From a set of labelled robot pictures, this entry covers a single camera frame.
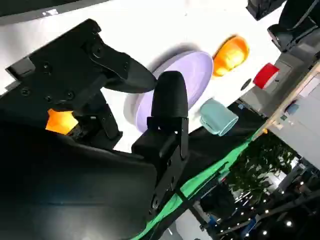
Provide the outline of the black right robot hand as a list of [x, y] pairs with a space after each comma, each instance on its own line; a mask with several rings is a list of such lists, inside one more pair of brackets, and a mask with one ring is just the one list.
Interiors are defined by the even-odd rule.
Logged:
[[[0, 237], [129, 240], [140, 234], [188, 159], [188, 99], [178, 71], [155, 77], [106, 45], [87, 19], [19, 60], [0, 97]], [[153, 91], [131, 152], [102, 88]]]

